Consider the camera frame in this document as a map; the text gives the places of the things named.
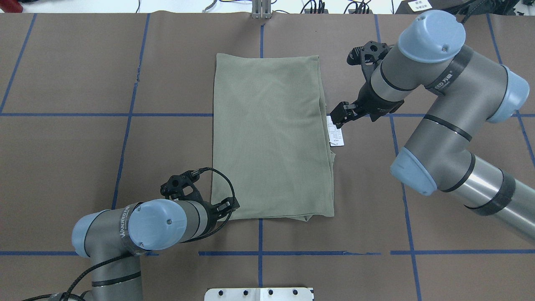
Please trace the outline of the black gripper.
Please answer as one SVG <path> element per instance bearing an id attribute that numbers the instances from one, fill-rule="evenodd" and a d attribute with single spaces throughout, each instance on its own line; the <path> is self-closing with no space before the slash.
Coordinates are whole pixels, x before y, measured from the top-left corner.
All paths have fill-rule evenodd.
<path id="1" fill-rule="evenodd" d="M 203 207 L 207 216 L 207 225 L 203 232 L 211 232 L 214 230 L 219 216 L 232 214 L 239 208 L 239 202 L 235 197 L 227 197 L 216 205 L 203 201 Z"/>
<path id="2" fill-rule="evenodd" d="M 365 115 L 369 115 L 371 121 L 375 122 L 380 117 L 398 110 L 403 103 L 403 99 L 396 102 L 383 99 L 376 94 L 371 83 L 366 82 L 359 90 L 359 96 L 354 103 L 340 102 L 329 116 L 336 128 L 340 129 L 345 123 Z"/>

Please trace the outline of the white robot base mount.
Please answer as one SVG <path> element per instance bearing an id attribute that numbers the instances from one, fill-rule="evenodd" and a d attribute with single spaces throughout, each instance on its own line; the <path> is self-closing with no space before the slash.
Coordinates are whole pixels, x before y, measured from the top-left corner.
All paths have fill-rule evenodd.
<path id="1" fill-rule="evenodd" d="M 214 288 L 204 295 L 205 301 L 314 301 L 313 288 Z"/>

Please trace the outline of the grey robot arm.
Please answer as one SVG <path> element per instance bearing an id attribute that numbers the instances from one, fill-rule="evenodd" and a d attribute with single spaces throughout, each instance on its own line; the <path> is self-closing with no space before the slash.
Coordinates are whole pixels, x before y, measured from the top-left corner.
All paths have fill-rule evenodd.
<path id="1" fill-rule="evenodd" d="M 393 46 L 375 41 L 354 48 L 349 65 L 360 65 L 365 84 L 353 103 L 330 113 L 337 128 L 368 115 L 392 114 L 423 86 L 436 95 L 390 173 L 429 196 L 451 193 L 481 217 L 494 217 L 534 242 L 534 190 L 467 147 L 484 122 L 503 122 L 529 96 L 525 79 L 466 45 L 466 31 L 454 15 L 421 13 Z"/>
<path id="2" fill-rule="evenodd" d="M 141 255 L 206 238 L 237 208 L 234 197 L 218 204 L 155 199 L 86 215 L 73 228 L 72 245 L 91 267 L 50 300 L 141 301 Z"/>

